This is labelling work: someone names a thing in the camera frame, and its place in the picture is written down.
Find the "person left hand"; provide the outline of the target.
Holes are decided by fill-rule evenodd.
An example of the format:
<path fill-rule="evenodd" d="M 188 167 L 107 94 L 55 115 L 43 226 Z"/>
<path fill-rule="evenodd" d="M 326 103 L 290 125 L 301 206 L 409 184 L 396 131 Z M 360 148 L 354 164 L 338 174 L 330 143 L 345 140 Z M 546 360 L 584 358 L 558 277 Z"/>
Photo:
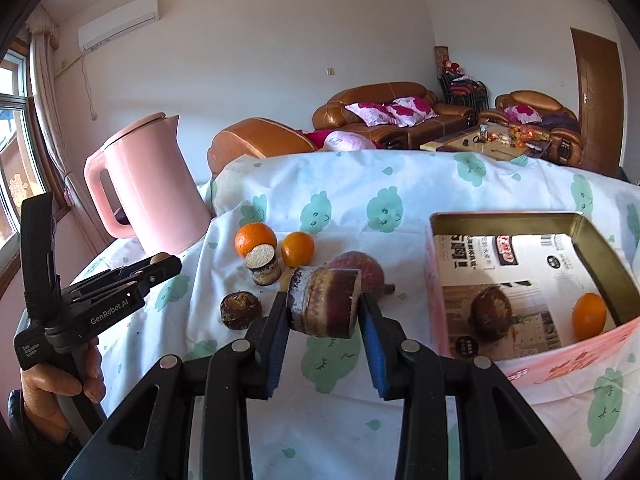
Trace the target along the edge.
<path fill-rule="evenodd" d="M 88 342 L 84 382 L 49 364 L 37 364 L 21 372 L 25 414 L 44 436 L 56 444 L 64 442 L 70 434 L 70 424 L 58 405 L 57 396 L 83 393 L 94 404 L 99 404 L 105 396 L 98 344 L 98 338 Z"/>

